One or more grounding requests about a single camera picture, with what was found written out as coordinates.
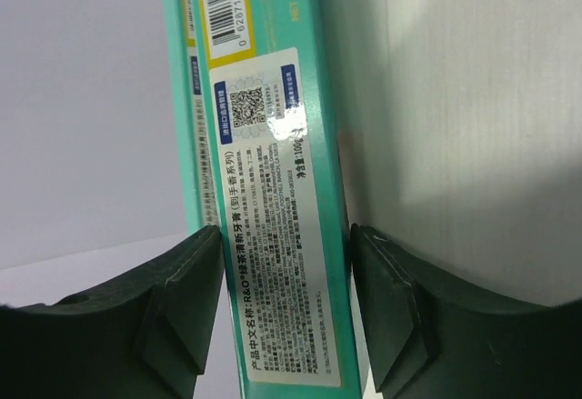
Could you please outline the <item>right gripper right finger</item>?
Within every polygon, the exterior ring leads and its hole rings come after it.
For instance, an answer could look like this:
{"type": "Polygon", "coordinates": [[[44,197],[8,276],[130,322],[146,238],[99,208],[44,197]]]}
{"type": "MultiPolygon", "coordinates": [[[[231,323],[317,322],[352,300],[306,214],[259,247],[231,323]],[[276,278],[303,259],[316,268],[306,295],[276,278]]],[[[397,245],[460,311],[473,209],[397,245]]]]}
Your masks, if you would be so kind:
{"type": "Polygon", "coordinates": [[[376,390],[385,398],[578,398],[581,303],[495,293],[353,225],[351,261],[376,390]]]}

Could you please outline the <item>teal toothpaste box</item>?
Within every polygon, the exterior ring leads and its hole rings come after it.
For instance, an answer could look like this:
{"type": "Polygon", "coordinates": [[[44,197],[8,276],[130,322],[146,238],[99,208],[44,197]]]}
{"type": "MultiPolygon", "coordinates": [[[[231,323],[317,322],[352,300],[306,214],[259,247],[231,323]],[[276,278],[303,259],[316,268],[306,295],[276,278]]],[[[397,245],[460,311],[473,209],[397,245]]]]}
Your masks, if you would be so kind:
{"type": "Polygon", "coordinates": [[[219,227],[245,398],[358,398],[319,0],[163,0],[186,221],[219,227]]]}

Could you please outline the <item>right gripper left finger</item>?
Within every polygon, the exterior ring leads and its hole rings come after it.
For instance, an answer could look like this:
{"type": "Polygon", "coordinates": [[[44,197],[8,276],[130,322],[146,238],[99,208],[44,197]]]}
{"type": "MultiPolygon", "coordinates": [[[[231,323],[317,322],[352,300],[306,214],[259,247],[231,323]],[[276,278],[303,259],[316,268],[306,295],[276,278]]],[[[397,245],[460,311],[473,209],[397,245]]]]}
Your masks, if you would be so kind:
{"type": "Polygon", "coordinates": [[[224,274],[214,225],[55,304],[1,309],[4,398],[190,398],[224,274]]]}

